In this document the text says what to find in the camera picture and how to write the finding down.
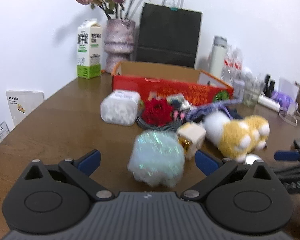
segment white power strip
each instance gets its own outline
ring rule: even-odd
[[[278,102],[276,102],[270,98],[264,97],[262,95],[259,96],[258,103],[260,105],[266,106],[269,109],[272,109],[276,112],[279,112],[279,110],[280,110],[280,104]]]

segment plush toy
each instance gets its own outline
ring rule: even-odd
[[[222,111],[215,111],[205,117],[203,126],[206,137],[218,147],[224,157],[240,163],[253,149],[266,146],[270,128],[266,119],[251,115],[244,119],[230,120]]]

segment paper box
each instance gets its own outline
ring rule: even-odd
[[[185,157],[190,160],[201,149],[206,130],[195,122],[186,122],[177,129],[179,143],[185,149]]]
[[[119,62],[112,89],[133,90],[142,100],[182,93],[195,106],[229,99],[233,88],[209,73],[187,67],[146,62]]]
[[[102,54],[102,27],[96,19],[85,21],[78,28],[77,72],[78,77],[100,76],[100,55]]]

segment white thermos bottle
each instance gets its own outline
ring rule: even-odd
[[[226,52],[227,39],[221,36],[214,36],[210,57],[210,74],[214,75],[217,78],[221,78]]]

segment pink vase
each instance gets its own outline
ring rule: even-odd
[[[114,66],[122,60],[129,60],[134,49],[135,22],[111,19],[107,22],[104,50],[108,53],[106,72],[111,73]]]

